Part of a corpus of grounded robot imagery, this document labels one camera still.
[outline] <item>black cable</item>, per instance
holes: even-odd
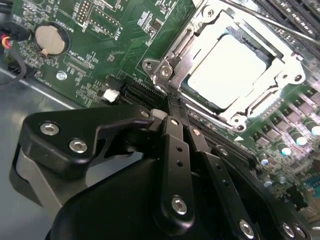
[[[17,63],[19,64],[20,73],[13,80],[8,81],[6,83],[0,83],[0,88],[7,87],[9,85],[12,85],[12,84],[15,84],[15,83],[19,82],[19,80],[23,79],[24,76],[27,73],[27,66],[25,65],[25,61],[22,59],[21,55],[17,52],[17,50],[15,50],[14,48],[11,48],[9,53],[17,61]]]
[[[219,0],[219,1],[221,1],[221,2],[223,2],[225,4],[229,4],[229,5],[235,7],[237,9],[239,9],[239,10],[242,10],[245,13],[250,14],[250,15],[256,17],[257,19],[260,19],[260,20],[262,20],[262,21],[264,21],[264,22],[266,22],[268,24],[276,26],[277,28],[280,28],[280,29],[286,31],[286,32],[296,36],[299,39],[309,41],[310,43],[313,43],[314,45],[317,45],[318,47],[320,47],[320,41],[318,41],[318,40],[316,40],[316,39],[314,39],[312,37],[309,37],[309,36],[303,34],[302,32],[293,30],[290,27],[284,26],[284,25],[282,25],[282,24],[280,24],[280,23],[278,23],[276,21],[273,21],[272,19],[269,19],[269,18],[261,15],[260,13],[258,13],[256,11],[253,11],[253,10],[251,10],[251,9],[245,7],[245,6],[242,6],[242,5],[238,4],[238,3],[235,3],[234,1],[231,1],[231,0]]]

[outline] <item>capacitor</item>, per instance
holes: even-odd
[[[262,165],[268,165],[269,164],[269,161],[268,161],[268,159],[267,159],[267,156],[264,154],[264,153],[261,153],[261,154],[259,154],[259,160],[260,160],[260,163],[262,164]]]
[[[277,145],[277,148],[279,149],[280,153],[284,156],[288,156],[291,154],[291,149],[283,142],[279,143]]]
[[[285,184],[287,182],[287,179],[284,176],[279,177],[279,183]]]
[[[263,179],[263,186],[265,188],[271,188],[272,187],[272,181],[270,180],[270,177],[269,176],[266,176],[264,179]]]
[[[312,135],[320,136],[320,126],[316,122],[309,121],[305,124],[305,126],[312,133]]]
[[[307,138],[298,131],[291,133],[290,136],[294,140],[294,142],[299,146],[307,144]]]
[[[272,187],[272,181],[270,177],[265,172],[260,172],[259,175],[257,175],[258,179],[263,183],[263,186],[265,188],[271,188]]]

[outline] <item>connector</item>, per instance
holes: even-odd
[[[0,33],[8,35],[11,40],[21,42],[29,39],[30,31],[14,23],[5,22],[0,24]]]

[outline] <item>surface-mount component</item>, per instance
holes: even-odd
[[[311,99],[315,104],[320,105],[320,92],[315,90],[314,88],[309,89],[305,95]]]
[[[305,115],[309,115],[314,112],[314,109],[308,103],[306,103],[302,98],[296,99],[293,105],[295,105]]]
[[[270,138],[270,139],[276,139],[280,136],[280,133],[277,132],[275,129],[272,128],[270,125],[266,125],[262,128],[262,131]]]
[[[57,56],[65,53],[70,46],[66,30],[55,22],[44,22],[34,31],[37,49],[44,56]]]
[[[279,116],[275,116],[271,119],[271,121],[278,129],[283,132],[286,132],[288,128],[290,128],[290,125]]]
[[[282,111],[283,115],[291,122],[296,123],[301,121],[302,117],[293,111],[290,107],[287,107]]]
[[[267,146],[270,143],[269,140],[266,139],[260,132],[256,132],[253,135],[253,140],[262,147]]]

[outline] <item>mounting screw hole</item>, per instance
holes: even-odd
[[[294,81],[295,82],[299,82],[301,79],[302,79],[302,76],[301,75],[297,75],[297,76],[295,76]]]
[[[222,183],[223,183],[227,188],[229,188],[229,187],[230,187],[230,184],[229,184],[229,182],[228,182],[228,181],[226,181],[226,180],[222,180]]]
[[[149,69],[149,70],[152,69],[152,64],[151,64],[151,62],[149,62],[149,61],[146,62],[146,63],[144,64],[144,66],[145,66],[146,69]]]
[[[183,167],[183,163],[182,162],[180,162],[179,160],[178,161],[176,161],[176,164],[179,166],[179,167]]]

